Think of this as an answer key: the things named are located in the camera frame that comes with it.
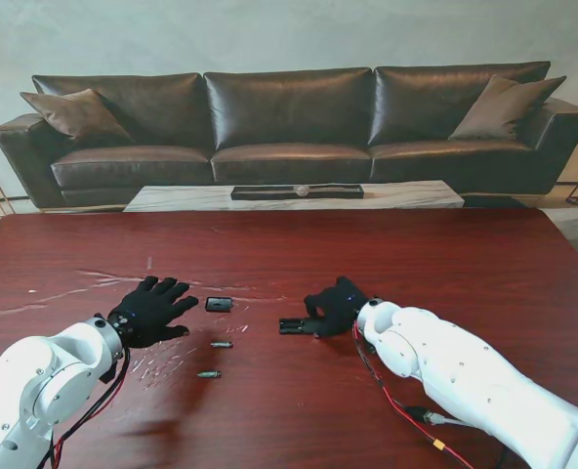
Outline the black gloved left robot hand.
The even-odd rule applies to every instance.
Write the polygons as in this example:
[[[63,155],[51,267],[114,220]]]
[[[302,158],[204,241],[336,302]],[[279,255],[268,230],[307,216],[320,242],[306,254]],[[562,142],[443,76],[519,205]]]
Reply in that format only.
[[[186,296],[189,285],[175,278],[146,277],[108,314],[123,346],[147,348],[188,334],[184,325],[172,325],[199,300]]]

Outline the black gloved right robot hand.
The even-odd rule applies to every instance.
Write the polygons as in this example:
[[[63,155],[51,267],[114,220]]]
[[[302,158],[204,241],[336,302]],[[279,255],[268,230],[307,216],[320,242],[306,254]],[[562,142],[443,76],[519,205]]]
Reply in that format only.
[[[303,332],[317,337],[333,337],[352,328],[358,313],[370,299],[347,277],[304,299],[309,318]]]

